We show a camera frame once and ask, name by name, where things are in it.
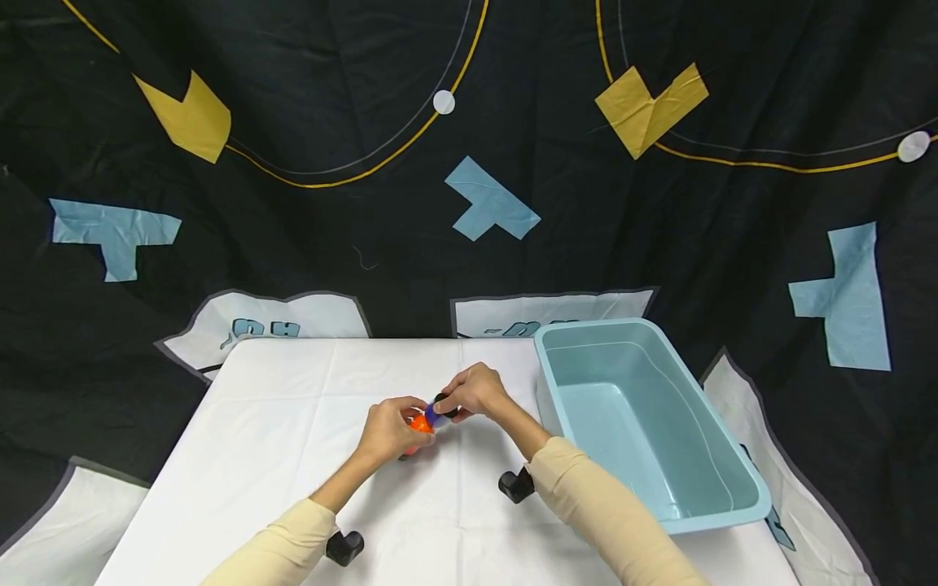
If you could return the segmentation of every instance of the yellow line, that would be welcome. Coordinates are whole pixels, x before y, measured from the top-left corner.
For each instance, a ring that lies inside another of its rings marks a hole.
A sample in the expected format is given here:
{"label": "yellow line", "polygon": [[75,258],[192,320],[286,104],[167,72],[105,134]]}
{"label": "yellow line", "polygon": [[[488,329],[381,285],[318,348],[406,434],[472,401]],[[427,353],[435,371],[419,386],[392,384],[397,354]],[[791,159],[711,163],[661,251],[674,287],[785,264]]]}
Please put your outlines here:
{"label": "yellow line", "polygon": [[[462,63],[462,69],[460,69],[459,75],[456,76],[456,81],[453,82],[452,86],[449,88],[449,91],[450,91],[450,92],[455,92],[455,91],[456,91],[456,88],[459,87],[460,82],[462,81],[462,77],[465,75],[466,69],[469,68],[469,63],[472,61],[472,56],[473,56],[473,54],[475,54],[475,52],[476,52],[476,45],[478,44],[478,38],[479,38],[479,36],[482,34],[482,25],[485,23],[485,15],[486,15],[486,13],[488,12],[488,10],[489,10],[489,0],[485,0],[485,1],[482,3],[482,13],[481,13],[481,15],[479,16],[478,26],[476,27],[476,35],[475,35],[475,36],[473,37],[473,39],[472,39],[472,45],[469,47],[469,53],[466,54],[466,60]],[[297,183],[296,181],[291,181],[290,179],[287,179],[286,177],[281,177],[280,175],[274,173],[273,171],[270,171],[270,170],[267,169],[263,164],[261,164],[261,163],[259,163],[258,161],[254,160],[253,158],[251,158],[251,157],[250,157],[249,155],[247,155],[246,153],[243,153],[242,151],[239,151],[238,149],[234,148],[234,147],[231,146],[230,144],[225,144],[225,148],[227,148],[227,149],[230,150],[230,151],[233,151],[233,152],[237,153],[237,154],[240,155],[241,157],[246,158],[252,165],[254,165],[255,167],[257,167],[258,169],[260,169],[260,170],[263,171],[264,173],[267,173],[267,174],[270,175],[271,177],[273,177],[273,178],[275,178],[275,179],[278,179],[278,180],[282,181],[283,183],[285,183],[285,184],[287,184],[287,185],[291,185],[291,186],[293,186],[293,187],[295,187],[295,188],[303,188],[303,189],[334,188],[334,187],[338,187],[338,186],[340,186],[340,185],[346,185],[346,184],[352,183],[353,181],[357,181],[357,180],[359,180],[359,179],[363,179],[363,178],[365,178],[365,177],[367,177],[367,176],[369,176],[369,175],[371,175],[371,174],[377,172],[379,169],[381,169],[382,167],[384,167],[387,163],[391,162],[392,160],[394,160],[395,158],[397,158],[398,155],[400,155],[400,154],[403,153],[405,150],[407,150],[407,148],[409,148],[411,144],[413,144],[418,138],[420,138],[420,136],[421,136],[424,132],[426,132],[427,128],[429,128],[430,125],[433,124],[433,121],[436,120],[439,116],[440,116],[440,113],[434,112],[433,115],[430,117],[430,119],[427,120],[427,122],[424,123],[424,125],[423,125],[422,127],[420,127],[420,130],[418,130],[418,131],[416,132],[416,134],[415,134],[414,136],[412,136],[409,141],[407,141],[406,143],[404,143],[404,144],[401,146],[401,148],[399,148],[398,150],[396,150],[396,151],[394,151],[393,153],[391,153],[391,155],[390,155],[388,158],[386,158],[385,160],[381,161],[380,163],[378,163],[377,165],[375,165],[374,167],[368,169],[367,171],[365,171],[365,172],[363,172],[363,173],[359,173],[358,175],[356,175],[356,176],[354,176],[354,177],[349,177],[348,179],[342,179],[341,181],[336,181],[336,182],[334,182],[334,183]]]}
{"label": "yellow line", "polygon": [[613,71],[609,69],[609,58],[606,56],[606,41],[602,37],[602,6],[601,0],[596,0],[596,30],[599,36],[599,54],[602,56],[602,66],[606,68],[606,77],[609,83],[613,82]]}
{"label": "yellow line", "polygon": [[846,163],[844,165],[835,165],[833,167],[813,167],[813,168],[800,168],[792,167],[790,165],[782,165],[780,163],[768,163],[758,160],[727,160],[725,158],[714,158],[714,157],[700,157],[698,155],[689,155],[687,153],[682,153],[680,151],[675,151],[669,146],[665,146],[661,143],[655,143],[655,146],[671,155],[681,158],[689,158],[690,160],[701,160],[708,163],[717,163],[720,165],[726,165],[728,167],[766,167],[768,169],[779,169],[781,171],[787,171],[790,173],[800,173],[803,175],[810,175],[815,173],[832,173],[834,171],[845,171],[847,169],[856,169],[857,167],[866,167],[867,165],[872,165],[873,163],[881,163],[885,160],[890,160],[899,156],[898,153],[889,153],[888,155],[882,155],[881,157],[867,158],[864,160],[859,160],[853,163]]}
{"label": "yellow line", "polygon": [[[108,47],[111,47],[111,49],[113,49],[116,53],[120,53],[120,51],[117,50],[117,48],[113,45],[113,43],[110,40],[108,40],[104,35],[102,35],[99,32],[99,30],[95,28],[95,25],[90,23],[88,19],[86,19],[84,15],[81,12],[79,12],[78,9],[71,4],[71,2],[69,2],[69,0],[62,0],[62,3],[65,4],[68,7],[68,9],[71,10],[72,13],[76,17],[78,17],[78,20],[80,20],[82,23],[84,23],[85,26],[88,27],[88,30],[94,33],[96,37],[100,38],[101,41],[103,41],[105,45],[107,45]],[[454,81],[452,86],[449,88],[450,92],[455,92],[456,88],[460,86],[460,82],[462,81],[463,76],[465,76],[466,70],[469,68],[469,63],[472,61],[472,57],[476,53],[476,46],[478,45],[478,39],[482,35],[482,25],[485,24],[485,17],[486,17],[486,14],[488,14],[488,12],[489,12],[489,0],[484,0],[482,3],[482,13],[479,15],[478,26],[476,27],[476,35],[472,39],[472,45],[470,45],[469,47],[469,53],[466,54],[466,59],[462,63],[462,69],[460,69],[459,75],[456,76],[456,81]],[[414,141],[420,138],[420,135],[422,135],[424,132],[427,131],[427,128],[429,128],[430,125],[433,124],[433,121],[436,120],[439,117],[439,115],[440,115],[439,113],[434,112],[433,115],[430,117],[430,119],[427,120],[427,122],[424,123],[422,127],[420,127],[420,130],[418,130],[416,134],[412,136],[409,141],[404,143],[401,146],[401,148],[391,153],[391,155],[385,160],[381,161],[380,163],[378,163],[377,165],[375,165],[374,167],[372,167],[371,169],[368,169],[367,171],[363,173],[359,173],[358,175],[354,177],[349,177],[348,179],[342,179],[341,181],[336,181],[334,183],[319,183],[319,184],[297,183],[296,181],[291,181],[290,179],[281,177],[280,175],[274,173],[273,171],[270,171],[263,164],[254,160],[254,158],[252,158],[250,155],[238,150],[237,148],[234,148],[230,144],[225,144],[225,148],[227,148],[228,150],[234,153],[237,153],[241,157],[246,158],[252,165],[257,167],[264,173],[267,173],[271,177],[274,177],[275,179],[278,179],[287,185],[292,185],[295,188],[303,188],[303,189],[334,188],[336,186],[345,185],[347,183],[352,183],[353,181],[357,181],[359,179],[367,177],[371,175],[372,173],[375,173],[382,167],[384,167],[387,163],[391,162],[398,155],[400,155],[405,150],[407,150],[407,148],[410,147],[410,145],[413,144]]]}
{"label": "yellow line", "polygon": [[88,27],[88,30],[94,33],[96,37],[104,41],[105,45],[107,45],[108,47],[111,47],[111,49],[115,53],[120,54],[120,51],[117,50],[117,48],[113,45],[113,43],[110,40],[108,40],[104,35],[102,35],[101,32],[97,28],[95,28],[95,25],[90,23],[88,19],[86,19],[84,15],[81,12],[79,12],[78,9],[72,3],[70,3],[68,0],[62,0],[62,4],[64,4],[69,10],[71,10],[72,14],[77,16],[78,20],[82,21],[82,23],[84,23],[84,25]]}
{"label": "yellow line", "polygon": [[[599,55],[602,57],[602,66],[606,69],[606,77],[609,78],[609,83],[613,82],[613,73],[609,69],[609,58],[606,56],[606,40],[602,35],[602,17],[600,13],[602,12],[601,0],[596,0],[596,27],[597,34],[599,35]],[[938,135],[931,137],[931,141],[935,142],[938,140]],[[716,158],[716,157],[701,157],[699,155],[690,155],[688,153],[682,153],[681,151],[674,150],[670,146],[665,146],[661,143],[655,143],[655,146],[668,153],[669,155],[674,155],[676,157],[687,158],[690,160],[699,160],[706,163],[717,163],[718,165],[726,165],[727,167],[764,167],[767,169],[778,169],[780,171],[787,171],[789,173],[799,173],[804,175],[810,175],[815,173],[832,173],[834,171],[845,171],[847,169],[856,169],[857,167],[866,167],[867,165],[872,165],[875,163],[881,163],[885,160],[890,160],[892,158],[897,158],[899,153],[889,153],[888,155],[882,155],[880,157],[874,158],[865,158],[863,160],[855,161],[853,163],[846,163],[843,165],[834,165],[833,167],[792,167],[791,165],[782,165],[780,163],[770,163],[765,161],[758,160],[729,160],[727,158]]]}

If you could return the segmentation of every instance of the orange object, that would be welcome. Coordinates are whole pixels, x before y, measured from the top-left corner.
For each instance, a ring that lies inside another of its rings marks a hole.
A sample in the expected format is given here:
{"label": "orange object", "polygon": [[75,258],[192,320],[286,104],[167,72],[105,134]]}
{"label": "orange object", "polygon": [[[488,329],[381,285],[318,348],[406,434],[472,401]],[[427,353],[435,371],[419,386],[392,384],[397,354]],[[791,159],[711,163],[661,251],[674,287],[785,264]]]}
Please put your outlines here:
{"label": "orange object", "polygon": [[[433,433],[433,426],[430,425],[429,421],[427,421],[427,416],[423,414],[418,415],[417,417],[414,417],[414,421],[411,421],[411,429],[416,429],[417,431],[420,431],[421,433]],[[404,452],[404,455],[412,456],[414,453],[416,453],[418,449],[420,448],[412,447],[406,452]]]}

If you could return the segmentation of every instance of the left hand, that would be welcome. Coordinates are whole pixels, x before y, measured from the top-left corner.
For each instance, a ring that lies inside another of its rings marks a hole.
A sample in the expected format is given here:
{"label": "left hand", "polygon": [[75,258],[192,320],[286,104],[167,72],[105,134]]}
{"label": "left hand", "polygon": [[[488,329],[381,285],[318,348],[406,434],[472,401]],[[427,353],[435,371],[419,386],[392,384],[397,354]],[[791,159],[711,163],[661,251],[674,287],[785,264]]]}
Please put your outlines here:
{"label": "left hand", "polygon": [[420,415],[417,409],[426,410],[427,403],[416,397],[386,398],[371,405],[356,452],[382,465],[412,447],[433,443],[432,433],[421,433],[408,425],[410,419]]}

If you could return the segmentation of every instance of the forearm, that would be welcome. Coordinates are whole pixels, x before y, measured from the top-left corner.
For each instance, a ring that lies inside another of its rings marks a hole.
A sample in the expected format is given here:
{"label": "forearm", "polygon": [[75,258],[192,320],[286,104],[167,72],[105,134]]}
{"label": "forearm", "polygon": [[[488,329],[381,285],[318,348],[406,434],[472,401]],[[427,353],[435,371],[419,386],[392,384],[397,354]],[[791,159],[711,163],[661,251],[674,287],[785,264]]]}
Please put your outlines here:
{"label": "forearm", "polygon": [[332,511],[303,499],[232,553],[202,586],[297,586],[336,531]]}
{"label": "forearm", "polygon": [[297,586],[325,553],[336,514],[378,469],[378,458],[354,453],[310,497],[254,535],[203,586]]}
{"label": "forearm", "polygon": [[489,418],[508,434],[529,462],[551,438],[551,434],[508,395],[496,397],[488,413]]}
{"label": "forearm", "polygon": [[528,470],[544,502],[623,584],[706,584],[638,497],[567,440],[551,439]]}
{"label": "forearm", "polygon": [[338,514],[381,464],[379,458],[355,451],[336,473],[310,495],[310,500]]}

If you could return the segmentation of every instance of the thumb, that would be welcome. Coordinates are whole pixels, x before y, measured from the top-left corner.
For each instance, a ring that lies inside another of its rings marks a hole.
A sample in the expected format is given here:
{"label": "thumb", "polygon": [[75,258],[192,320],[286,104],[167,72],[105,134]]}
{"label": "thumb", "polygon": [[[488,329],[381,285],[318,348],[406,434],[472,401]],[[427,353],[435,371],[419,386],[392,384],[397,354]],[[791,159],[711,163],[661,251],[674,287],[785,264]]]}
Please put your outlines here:
{"label": "thumb", "polygon": [[443,413],[449,413],[454,409],[458,409],[459,406],[460,400],[456,397],[456,393],[453,393],[449,397],[433,403],[433,412],[442,415]]}

